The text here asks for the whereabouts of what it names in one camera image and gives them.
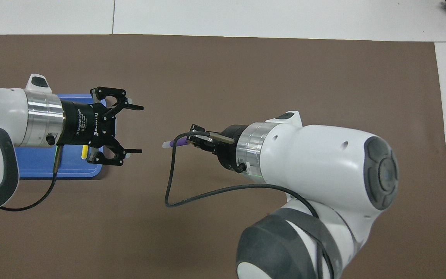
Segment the white robotic arm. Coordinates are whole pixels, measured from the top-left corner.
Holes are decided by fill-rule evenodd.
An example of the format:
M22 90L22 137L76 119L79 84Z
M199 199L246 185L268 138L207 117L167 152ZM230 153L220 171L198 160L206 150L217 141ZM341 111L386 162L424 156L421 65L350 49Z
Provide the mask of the white robotic arm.
M122 165L130 152L115 140L115 115L124 108L142 110L131 104L124 90L97 87L91 90L92 104L60 100L53 94L44 76L32 74L25 89L0 88L0 207L18 184L18 166L14 147L50 147L89 145L90 163ZM115 97L117 103L106 108L101 100ZM114 154L106 158L98 150L106 146Z
M278 186L306 199L288 195L282 208L244 230L240 279L338 279L398 191L398 165L383 139L342 127L303 127L297 111L221 133L204 134L197 125L190 130L185 142L170 145L191 143L258 183L255 188Z

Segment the yellow marker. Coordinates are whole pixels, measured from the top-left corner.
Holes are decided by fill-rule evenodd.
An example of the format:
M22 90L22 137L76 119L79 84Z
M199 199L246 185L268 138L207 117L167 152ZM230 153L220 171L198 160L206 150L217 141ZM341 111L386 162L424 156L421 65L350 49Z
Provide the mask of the yellow marker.
M82 146L82 160L87 159L87 152L89 151L88 145Z

